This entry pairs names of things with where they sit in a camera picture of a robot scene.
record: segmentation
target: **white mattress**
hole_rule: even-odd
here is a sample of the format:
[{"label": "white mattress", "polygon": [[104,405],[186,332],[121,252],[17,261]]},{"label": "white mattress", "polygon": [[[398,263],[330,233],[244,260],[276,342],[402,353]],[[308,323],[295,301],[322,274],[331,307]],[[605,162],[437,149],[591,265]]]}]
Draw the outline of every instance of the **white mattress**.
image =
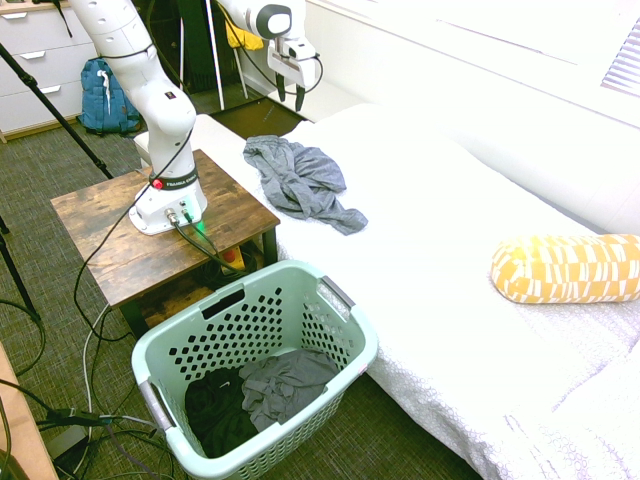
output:
[{"label": "white mattress", "polygon": [[[194,149],[270,207],[242,158],[244,141],[210,119],[199,123]],[[488,276],[501,240],[585,227],[419,118],[360,105],[287,138],[336,160],[347,183],[342,204],[369,225],[345,237],[272,209],[282,220],[280,258],[320,268],[363,308],[380,340],[369,373],[418,424],[485,479],[640,478],[640,409],[625,415],[634,410],[617,384],[588,387],[640,368],[632,361],[640,352],[628,356],[640,303],[517,305]],[[636,393],[639,368],[625,377]],[[576,416],[594,395],[604,412]]]}]

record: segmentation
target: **dresser drawer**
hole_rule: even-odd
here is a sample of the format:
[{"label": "dresser drawer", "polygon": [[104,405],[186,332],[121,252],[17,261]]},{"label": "dresser drawer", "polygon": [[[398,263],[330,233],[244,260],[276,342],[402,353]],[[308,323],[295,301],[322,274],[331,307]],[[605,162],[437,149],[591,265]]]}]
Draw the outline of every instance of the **dresser drawer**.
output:
[{"label": "dresser drawer", "polygon": [[[47,90],[47,98],[62,116],[78,115],[82,111],[82,85],[80,81],[64,83]],[[13,130],[37,127],[38,124],[55,120],[55,117],[40,102],[32,91],[0,97],[0,130],[10,134]]]},{"label": "dresser drawer", "polygon": [[[73,47],[54,48],[13,55],[25,71],[34,77],[40,88],[61,85],[80,80],[80,72],[86,61],[96,56],[93,43]],[[0,62],[0,96],[28,92],[6,62]]]},{"label": "dresser drawer", "polygon": [[76,14],[63,8],[73,38],[57,10],[0,14],[0,43],[12,55],[91,43]]}]

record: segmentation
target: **yellow patterned pillow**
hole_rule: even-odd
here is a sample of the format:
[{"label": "yellow patterned pillow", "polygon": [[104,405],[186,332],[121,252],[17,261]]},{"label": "yellow patterned pillow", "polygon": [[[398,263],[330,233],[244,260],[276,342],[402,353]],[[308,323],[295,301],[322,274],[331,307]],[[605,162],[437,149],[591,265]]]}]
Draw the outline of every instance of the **yellow patterned pillow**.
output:
[{"label": "yellow patterned pillow", "polygon": [[623,302],[640,298],[640,237],[533,236],[507,240],[491,279],[518,303]]}]

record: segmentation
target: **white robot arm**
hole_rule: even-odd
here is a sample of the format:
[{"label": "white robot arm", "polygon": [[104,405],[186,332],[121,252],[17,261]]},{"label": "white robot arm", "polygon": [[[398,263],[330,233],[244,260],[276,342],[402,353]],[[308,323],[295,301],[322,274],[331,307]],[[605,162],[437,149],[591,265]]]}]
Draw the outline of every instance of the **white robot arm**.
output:
[{"label": "white robot arm", "polygon": [[[278,78],[282,75],[292,78],[304,94],[304,88],[315,77],[315,50],[304,38],[300,23],[304,22],[305,0],[278,2],[221,1],[236,25],[269,39],[269,66]],[[162,70],[156,48],[134,5],[130,0],[70,0],[70,3],[98,53],[107,60],[147,123],[152,177],[162,172],[149,188],[138,193],[129,218],[147,235],[170,230],[172,222],[185,225],[189,220],[200,221],[207,199],[188,141],[196,111]],[[175,212],[172,221],[168,212]]]}]

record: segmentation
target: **white wall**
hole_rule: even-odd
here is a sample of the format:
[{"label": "white wall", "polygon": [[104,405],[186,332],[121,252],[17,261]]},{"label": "white wall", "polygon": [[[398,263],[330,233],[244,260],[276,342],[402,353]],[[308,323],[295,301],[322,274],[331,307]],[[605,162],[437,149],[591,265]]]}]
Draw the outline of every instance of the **white wall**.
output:
[{"label": "white wall", "polygon": [[411,107],[413,121],[434,122],[524,187],[604,229],[640,234],[639,129],[315,4],[306,29],[326,81]]}]

